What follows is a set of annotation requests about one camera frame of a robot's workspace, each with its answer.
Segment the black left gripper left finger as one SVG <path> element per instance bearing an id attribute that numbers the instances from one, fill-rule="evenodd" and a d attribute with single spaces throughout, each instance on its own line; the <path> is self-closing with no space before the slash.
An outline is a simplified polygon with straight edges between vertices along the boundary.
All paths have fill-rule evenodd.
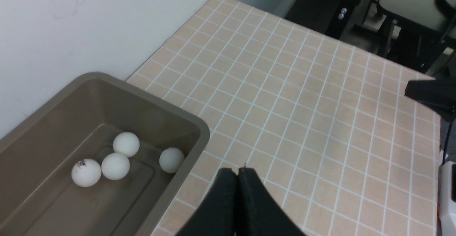
<path id="1" fill-rule="evenodd" d="M 177 236 L 233 236 L 237 176 L 221 168 L 212 187 Z"/>

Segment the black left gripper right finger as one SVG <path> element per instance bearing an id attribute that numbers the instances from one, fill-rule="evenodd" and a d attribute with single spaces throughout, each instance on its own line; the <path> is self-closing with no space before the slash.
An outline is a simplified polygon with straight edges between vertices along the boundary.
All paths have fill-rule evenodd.
<path id="1" fill-rule="evenodd" d="M 253 168 L 240 168 L 237 179 L 236 236 L 306 235 L 275 202 Z"/>

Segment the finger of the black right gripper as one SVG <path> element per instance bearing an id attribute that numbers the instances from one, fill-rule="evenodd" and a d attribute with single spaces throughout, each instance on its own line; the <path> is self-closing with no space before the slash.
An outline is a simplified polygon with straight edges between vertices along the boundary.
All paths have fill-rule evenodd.
<path id="1" fill-rule="evenodd" d="M 404 95 L 427 106 L 446 122 L 456 117 L 456 79 L 409 80 Z"/>

